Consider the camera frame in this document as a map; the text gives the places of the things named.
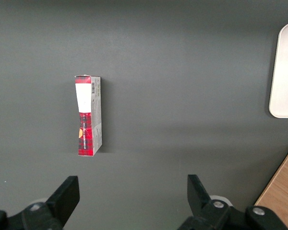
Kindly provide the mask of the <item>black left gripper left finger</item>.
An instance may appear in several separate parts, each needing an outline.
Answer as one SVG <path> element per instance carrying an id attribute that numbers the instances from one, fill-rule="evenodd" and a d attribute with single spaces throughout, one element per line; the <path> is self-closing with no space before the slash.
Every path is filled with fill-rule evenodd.
<path id="1" fill-rule="evenodd" d="M 45 202 L 34 202 L 8 217 L 0 210 L 0 230 L 62 230 L 80 200 L 77 176 L 69 176 Z"/>

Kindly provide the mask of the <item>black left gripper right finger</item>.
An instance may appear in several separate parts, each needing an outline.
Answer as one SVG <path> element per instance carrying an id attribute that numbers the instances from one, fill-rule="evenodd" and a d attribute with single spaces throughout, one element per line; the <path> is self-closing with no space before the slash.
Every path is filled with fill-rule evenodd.
<path id="1" fill-rule="evenodd" d="M 192 211 L 179 230 L 287 230 L 271 209 L 248 206 L 239 211 L 221 199 L 212 199 L 196 174 L 187 177 L 187 198 Z"/>

